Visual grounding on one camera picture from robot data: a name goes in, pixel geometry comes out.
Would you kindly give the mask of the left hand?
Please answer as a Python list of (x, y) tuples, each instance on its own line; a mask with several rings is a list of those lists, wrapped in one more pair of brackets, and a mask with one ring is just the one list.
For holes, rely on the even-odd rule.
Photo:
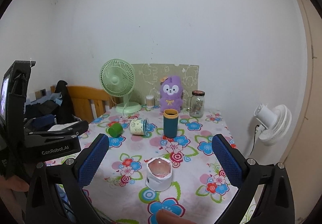
[(29, 184), (18, 176), (12, 176), (6, 179), (1, 175), (0, 186), (1, 189), (11, 189), (18, 192), (27, 192), (29, 190)]

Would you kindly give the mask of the right hand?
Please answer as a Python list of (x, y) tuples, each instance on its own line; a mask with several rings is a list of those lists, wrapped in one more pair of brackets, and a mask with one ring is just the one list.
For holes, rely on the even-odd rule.
[(195, 222), (179, 217), (165, 209), (156, 213), (156, 220), (158, 224), (195, 224)]

